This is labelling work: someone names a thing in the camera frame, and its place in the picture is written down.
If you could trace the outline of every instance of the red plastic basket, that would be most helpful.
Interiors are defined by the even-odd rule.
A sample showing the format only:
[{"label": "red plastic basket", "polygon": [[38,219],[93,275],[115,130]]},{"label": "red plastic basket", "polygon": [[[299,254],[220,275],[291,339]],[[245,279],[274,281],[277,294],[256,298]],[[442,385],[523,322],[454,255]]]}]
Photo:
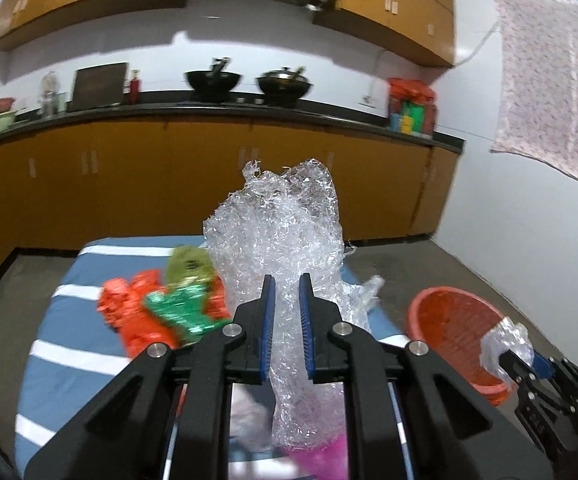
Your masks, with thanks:
[{"label": "red plastic basket", "polygon": [[450,286],[426,288],[409,305],[406,334],[425,341],[494,406],[506,385],[480,366],[480,340],[502,314],[475,294]]}]

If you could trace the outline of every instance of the red bottle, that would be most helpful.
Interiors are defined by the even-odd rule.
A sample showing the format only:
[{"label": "red bottle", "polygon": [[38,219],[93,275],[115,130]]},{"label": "red bottle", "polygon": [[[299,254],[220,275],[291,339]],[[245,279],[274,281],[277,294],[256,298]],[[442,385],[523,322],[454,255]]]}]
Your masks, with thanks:
[{"label": "red bottle", "polygon": [[136,105],[140,96],[140,79],[138,78],[140,70],[131,70],[131,72],[133,73],[133,79],[129,81],[129,104]]}]

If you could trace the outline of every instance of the black countertop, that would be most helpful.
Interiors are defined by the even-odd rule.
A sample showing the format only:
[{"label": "black countertop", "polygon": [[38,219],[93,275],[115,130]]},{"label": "black countertop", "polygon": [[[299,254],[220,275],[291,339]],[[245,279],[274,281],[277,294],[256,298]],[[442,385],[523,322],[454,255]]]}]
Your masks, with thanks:
[{"label": "black countertop", "polygon": [[2,142],[11,142],[16,137],[32,135],[41,130],[54,128],[56,126],[65,126],[67,124],[138,116],[171,117],[185,115],[253,117],[286,121],[288,123],[311,124],[313,126],[337,126],[348,130],[356,130],[358,132],[411,142],[412,144],[419,144],[421,146],[437,146],[438,148],[450,150],[455,153],[461,153],[464,144],[463,139],[440,133],[434,133],[433,139],[422,139],[421,137],[400,134],[379,125],[380,123],[384,124],[386,122],[385,118],[349,110],[347,108],[313,102],[304,102],[297,109],[247,103],[205,104],[197,102],[145,102],[137,105],[119,105],[115,107],[94,108],[81,112],[69,112],[51,119],[37,119],[37,112],[34,110],[33,112],[27,112],[18,116],[16,119],[17,122],[6,132],[0,134],[0,144]]}]

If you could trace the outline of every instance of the lower cabinet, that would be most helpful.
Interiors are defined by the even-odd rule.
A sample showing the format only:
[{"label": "lower cabinet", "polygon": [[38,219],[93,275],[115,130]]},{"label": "lower cabinet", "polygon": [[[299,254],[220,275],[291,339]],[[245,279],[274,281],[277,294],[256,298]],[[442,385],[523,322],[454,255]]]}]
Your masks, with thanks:
[{"label": "lower cabinet", "polygon": [[0,145],[0,265],[15,248],[202,233],[242,169],[325,164],[346,240],[436,229],[457,154],[350,130],[188,117],[77,124]]}]

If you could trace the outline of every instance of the silver screw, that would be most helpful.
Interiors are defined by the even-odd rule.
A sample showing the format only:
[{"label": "silver screw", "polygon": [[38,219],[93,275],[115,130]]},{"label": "silver screw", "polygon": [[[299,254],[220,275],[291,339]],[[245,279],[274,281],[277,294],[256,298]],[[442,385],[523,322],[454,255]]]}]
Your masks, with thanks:
[{"label": "silver screw", "polygon": [[408,348],[413,355],[426,355],[429,351],[429,345],[424,341],[412,341]]},{"label": "silver screw", "polygon": [[166,354],[166,345],[164,343],[151,343],[147,348],[149,357],[162,357]]},{"label": "silver screw", "polygon": [[222,327],[222,333],[227,337],[235,337],[242,333],[242,327],[237,323],[229,323]]},{"label": "silver screw", "polygon": [[349,335],[353,330],[354,328],[344,321],[333,325],[333,331],[338,335]]}]

